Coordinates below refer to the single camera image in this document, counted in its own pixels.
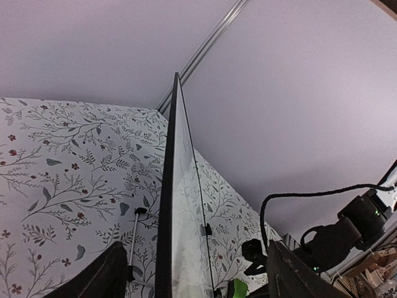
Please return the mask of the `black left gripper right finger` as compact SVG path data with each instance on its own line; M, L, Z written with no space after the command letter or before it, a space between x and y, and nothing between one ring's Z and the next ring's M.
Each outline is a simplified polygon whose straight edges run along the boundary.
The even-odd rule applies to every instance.
M282 242L270 241L266 267L269 297L347 297L312 272Z

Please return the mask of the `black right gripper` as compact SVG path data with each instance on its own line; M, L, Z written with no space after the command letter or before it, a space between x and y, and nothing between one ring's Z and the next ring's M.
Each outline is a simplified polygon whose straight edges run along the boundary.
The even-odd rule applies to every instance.
M267 272L267 257L262 252L261 241L253 238L241 245L243 258L251 262L251 265L244 271L246 276L256 276Z

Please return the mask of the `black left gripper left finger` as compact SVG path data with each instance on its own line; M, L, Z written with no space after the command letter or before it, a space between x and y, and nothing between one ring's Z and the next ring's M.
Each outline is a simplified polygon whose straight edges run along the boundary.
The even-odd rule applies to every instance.
M60 289L61 297L124 297L127 287L127 252L113 243L86 269Z

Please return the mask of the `green black whiteboard eraser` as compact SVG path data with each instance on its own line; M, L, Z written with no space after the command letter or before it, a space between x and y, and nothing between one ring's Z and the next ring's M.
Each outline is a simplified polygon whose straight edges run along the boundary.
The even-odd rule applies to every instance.
M233 279L228 282L226 298L246 298L248 296L248 285L240 280Z

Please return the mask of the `white whiteboard black frame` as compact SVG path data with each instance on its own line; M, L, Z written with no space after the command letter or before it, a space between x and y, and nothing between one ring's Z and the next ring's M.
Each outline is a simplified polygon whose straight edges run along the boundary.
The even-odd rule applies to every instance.
M213 297L206 227L181 79L175 74L159 206L155 297Z

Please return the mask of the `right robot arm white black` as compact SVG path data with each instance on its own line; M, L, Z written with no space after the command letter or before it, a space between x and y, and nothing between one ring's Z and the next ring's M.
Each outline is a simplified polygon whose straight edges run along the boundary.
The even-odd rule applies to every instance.
M267 196L261 205L261 239L244 242L241 253L250 266L247 276L268 272L269 237L265 230L265 210L272 199L286 197L327 197L356 189L367 189L355 197L340 212L337 222L308 229L300 238L293 253L316 273L323 273L342 263L351 249L366 251L385 233L384 226L396 212L396 165L384 174L377 184L356 184L333 191L312 193L281 193Z

